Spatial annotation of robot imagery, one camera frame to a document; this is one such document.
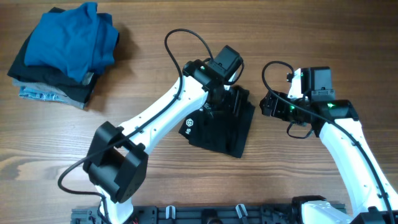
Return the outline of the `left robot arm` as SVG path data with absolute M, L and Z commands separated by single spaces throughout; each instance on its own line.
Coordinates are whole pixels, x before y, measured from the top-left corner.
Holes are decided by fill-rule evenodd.
M 142 185 L 149 154 L 175 126 L 189 143 L 240 158 L 253 106 L 237 86 L 241 58 L 188 62 L 164 96 L 119 126 L 103 123 L 95 132 L 84 171 L 101 197 L 105 223 L 124 223 L 132 215 L 132 195 Z

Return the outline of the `black t-shirt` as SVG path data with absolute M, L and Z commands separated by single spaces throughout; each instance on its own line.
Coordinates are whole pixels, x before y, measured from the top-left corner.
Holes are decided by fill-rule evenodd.
M 255 107 L 244 111 L 240 117 L 214 114 L 205 103 L 190 113 L 182 123 L 179 134 L 192 146 L 240 158 L 251 127 Z

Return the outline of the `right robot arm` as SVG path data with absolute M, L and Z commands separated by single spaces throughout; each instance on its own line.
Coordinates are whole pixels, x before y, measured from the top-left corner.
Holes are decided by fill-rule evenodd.
M 397 223 L 397 192 L 373 156 L 359 116 L 349 100 L 337 100 L 329 67 L 291 70 L 288 93 L 269 89 L 260 101 L 262 114 L 291 126 L 310 125 L 331 154 L 347 189 L 352 215 L 321 196 L 295 197 L 294 223 Z

